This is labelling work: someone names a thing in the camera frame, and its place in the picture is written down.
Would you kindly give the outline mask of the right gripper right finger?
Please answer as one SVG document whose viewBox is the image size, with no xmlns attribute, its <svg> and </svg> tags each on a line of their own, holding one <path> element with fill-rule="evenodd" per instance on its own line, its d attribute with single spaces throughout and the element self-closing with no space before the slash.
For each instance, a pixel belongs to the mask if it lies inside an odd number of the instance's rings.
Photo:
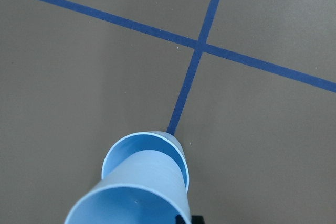
<svg viewBox="0 0 336 224">
<path fill-rule="evenodd" d="M 202 215 L 192 215 L 192 224 L 204 224 L 204 217 Z"/>
</svg>

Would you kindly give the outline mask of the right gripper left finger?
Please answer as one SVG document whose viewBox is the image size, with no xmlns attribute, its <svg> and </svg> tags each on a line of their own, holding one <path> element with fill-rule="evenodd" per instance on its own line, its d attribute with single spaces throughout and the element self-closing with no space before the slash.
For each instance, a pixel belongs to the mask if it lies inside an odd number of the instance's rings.
<svg viewBox="0 0 336 224">
<path fill-rule="evenodd" d="M 185 221 L 181 215 L 177 215 L 175 218 L 175 223 L 176 224 L 185 224 Z"/>
</svg>

